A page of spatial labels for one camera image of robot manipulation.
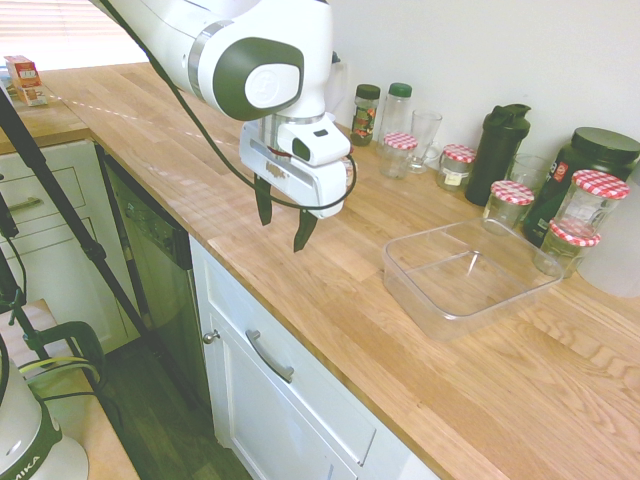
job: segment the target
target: drawer handle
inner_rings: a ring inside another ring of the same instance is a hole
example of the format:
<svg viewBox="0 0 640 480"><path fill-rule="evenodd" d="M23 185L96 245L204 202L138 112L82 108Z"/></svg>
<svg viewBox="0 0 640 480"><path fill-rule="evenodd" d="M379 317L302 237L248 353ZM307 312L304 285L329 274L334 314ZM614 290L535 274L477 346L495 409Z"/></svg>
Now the drawer handle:
<svg viewBox="0 0 640 480"><path fill-rule="evenodd" d="M18 210L24 210L26 208L37 207L38 205L42 205L44 202L40 198L29 197L22 203L16 203L15 205L9 206L9 211L11 213L17 212Z"/></svg>
<svg viewBox="0 0 640 480"><path fill-rule="evenodd" d="M260 332L258 330L247 330L244 333L249 339L249 343L264 363L266 363L267 366L285 382L291 383L293 381L293 367L284 367L280 365L264 348L262 348L262 345L258 343L258 339L260 338Z"/></svg>

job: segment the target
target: stainless steel dishwasher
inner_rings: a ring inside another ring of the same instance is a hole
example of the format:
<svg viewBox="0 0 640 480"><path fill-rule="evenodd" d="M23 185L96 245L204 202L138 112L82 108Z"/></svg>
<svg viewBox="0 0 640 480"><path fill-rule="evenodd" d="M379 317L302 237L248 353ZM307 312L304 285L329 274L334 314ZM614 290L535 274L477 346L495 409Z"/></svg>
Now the stainless steel dishwasher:
<svg viewBox="0 0 640 480"><path fill-rule="evenodd" d="M130 273L141 317L164 346L160 355L169 359L161 363L187 403L195 397L210 410L189 235L113 158L103 160L120 213L116 223L125 231L121 240L135 262Z"/></svg>

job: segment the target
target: wooden countertop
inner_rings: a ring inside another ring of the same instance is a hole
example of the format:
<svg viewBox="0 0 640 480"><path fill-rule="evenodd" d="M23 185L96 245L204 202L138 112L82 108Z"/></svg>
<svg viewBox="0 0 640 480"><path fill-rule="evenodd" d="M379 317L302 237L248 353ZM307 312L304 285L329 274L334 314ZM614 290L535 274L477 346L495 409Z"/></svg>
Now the wooden countertop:
<svg viewBox="0 0 640 480"><path fill-rule="evenodd" d="M49 101L47 105L27 107L17 98L13 98L13 105L38 146L48 147L91 138L91 131L77 115L48 88L45 87L43 90ZM4 131L0 129L0 155L15 150Z"/></svg>
<svg viewBox="0 0 640 480"><path fill-rule="evenodd" d="M44 72L99 141L372 412L443 478L637 479L640 299L578 275L472 335L425 336L383 286L394 238L477 217L434 183L377 172L357 148L343 211L292 252L297 212L261 227L228 173L148 65ZM197 101L234 163L240 123Z"/></svg>
<svg viewBox="0 0 640 480"><path fill-rule="evenodd" d="M36 330L46 330L56 324L44 300L25 305L24 312ZM18 324L8 326L10 316L10 312L0 316L0 331L7 343L9 357L18 366L37 360L36 354L22 340L22 330ZM52 357L71 354L63 341L52 343L46 349ZM55 379L39 380L32 388L42 397L91 390L89 382L79 370L63 372ZM87 480L140 480L97 398L65 398L47 402L47 407L62 426L62 432L76 440L87 452Z"/></svg>

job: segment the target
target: cabinet knob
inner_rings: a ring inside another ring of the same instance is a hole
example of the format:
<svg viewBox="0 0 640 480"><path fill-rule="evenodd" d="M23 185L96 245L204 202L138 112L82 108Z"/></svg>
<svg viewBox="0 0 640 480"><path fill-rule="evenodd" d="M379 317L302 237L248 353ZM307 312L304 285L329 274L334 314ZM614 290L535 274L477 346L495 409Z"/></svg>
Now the cabinet knob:
<svg viewBox="0 0 640 480"><path fill-rule="evenodd" d="M218 330L214 330L211 333L205 333L202 336L202 341L207 345L211 345L216 338L220 338L220 333L218 332Z"/></svg>

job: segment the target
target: jar label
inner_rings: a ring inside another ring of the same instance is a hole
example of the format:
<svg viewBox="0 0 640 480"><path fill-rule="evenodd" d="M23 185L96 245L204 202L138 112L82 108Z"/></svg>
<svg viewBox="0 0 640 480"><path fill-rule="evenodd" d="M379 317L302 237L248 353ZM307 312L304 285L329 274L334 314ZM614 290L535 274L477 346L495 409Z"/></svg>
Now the jar label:
<svg viewBox="0 0 640 480"><path fill-rule="evenodd" d="M555 167L555 172L553 173L553 179L556 182L560 183L568 171L569 171L569 165L567 165L564 162L560 162Z"/></svg>
<svg viewBox="0 0 640 480"><path fill-rule="evenodd" d="M351 132L362 138L373 135L373 124L376 119L375 108L356 107L356 113L353 116L353 125Z"/></svg>
<svg viewBox="0 0 640 480"><path fill-rule="evenodd" d="M451 185L453 187L457 187L458 185L460 185L462 183L462 179L469 176L468 173L453 172L448 168L443 168L442 173L445 174L444 184Z"/></svg>

